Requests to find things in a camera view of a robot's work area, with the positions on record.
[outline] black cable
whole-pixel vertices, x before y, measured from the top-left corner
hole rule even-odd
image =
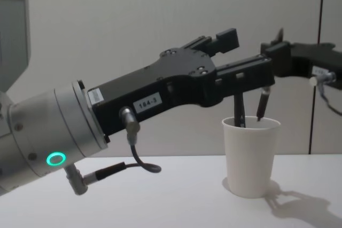
[[[138,156],[137,150],[135,149],[134,145],[131,145],[130,147],[133,157],[135,161],[138,163],[139,166],[141,166],[143,169],[147,170],[148,172],[151,173],[159,173],[161,172],[161,167],[155,164],[150,164],[150,163],[144,163]]]
[[[112,165],[110,167],[99,169],[99,170],[95,171],[95,176],[96,176],[96,179],[98,181],[100,181],[102,179],[105,179],[108,176],[114,175],[120,171],[127,169],[127,168],[134,168],[134,167],[143,167],[144,169],[146,169],[147,171],[152,172],[152,173],[161,172],[160,166],[149,164],[149,163],[144,163],[142,161],[141,161],[141,163],[143,164],[143,166],[140,165],[139,163],[125,164],[124,162],[120,162],[120,163]]]
[[[329,103],[329,100],[328,98],[325,96],[324,94],[324,87],[323,87],[323,84],[319,84],[317,85],[318,87],[318,91],[320,92],[320,96],[322,97],[322,99],[325,101],[325,103],[327,104],[327,107],[329,109],[331,109],[335,114],[339,115],[339,116],[342,116],[342,112],[340,112],[339,110],[335,109],[334,107],[332,107]]]
[[[322,30],[322,18],[323,18],[323,1],[320,0],[320,16],[318,19],[318,35],[317,35],[317,44],[321,43],[321,30]],[[312,109],[311,109],[311,121],[310,121],[310,137],[309,137],[309,154],[311,154],[312,150],[312,141],[313,141],[313,133],[314,133],[314,120],[315,120],[315,106],[316,106],[316,87],[313,90],[312,97]]]

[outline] table surface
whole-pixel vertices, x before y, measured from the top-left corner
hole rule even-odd
[[[278,155],[266,199],[226,188],[224,156],[148,157],[151,174],[129,168],[73,194],[63,170],[0,197],[11,227],[342,227],[342,155]],[[83,174],[132,158],[91,158]]]

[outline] white label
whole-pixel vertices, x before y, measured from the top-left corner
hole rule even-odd
[[[104,100],[101,94],[100,88],[89,91],[88,95],[89,95],[91,105],[94,105]]]
[[[162,100],[159,93],[154,93],[150,96],[147,96],[139,101],[135,101],[133,103],[134,109],[136,113],[143,112],[147,109],[150,109],[154,106],[162,104]]]
[[[317,67],[317,66],[313,66],[311,74],[319,76],[319,75],[323,75],[323,74],[328,73],[328,72],[329,72],[329,70],[327,70],[327,69],[324,69],[324,68],[321,68],[321,67]]]

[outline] paper cup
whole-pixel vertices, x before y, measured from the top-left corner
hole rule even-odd
[[[267,192],[278,141],[280,122],[246,117],[246,128],[234,126],[234,117],[222,120],[230,191],[244,198]]]

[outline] white wall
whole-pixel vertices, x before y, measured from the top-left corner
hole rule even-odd
[[[284,27],[285,39],[314,43],[320,0],[30,0],[32,59],[9,91],[14,101],[82,79],[87,88],[158,59],[165,49],[227,28],[240,48],[217,65],[255,55]],[[245,94],[255,115],[260,92]],[[307,153],[312,89],[307,80],[277,80],[267,116],[283,123],[278,153]],[[203,109],[182,106],[142,123],[142,155],[223,154],[221,120],[233,115],[232,98]],[[125,133],[111,136],[98,156],[130,155]]]
[[[341,0],[323,1],[321,42],[332,42],[336,44],[335,50],[342,51]],[[341,91],[325,87],[325,95],[330,100],[332,106],[342,111]],[[342,118],[330,111],[317,94],[312,153],[342,153],[341,128]]]

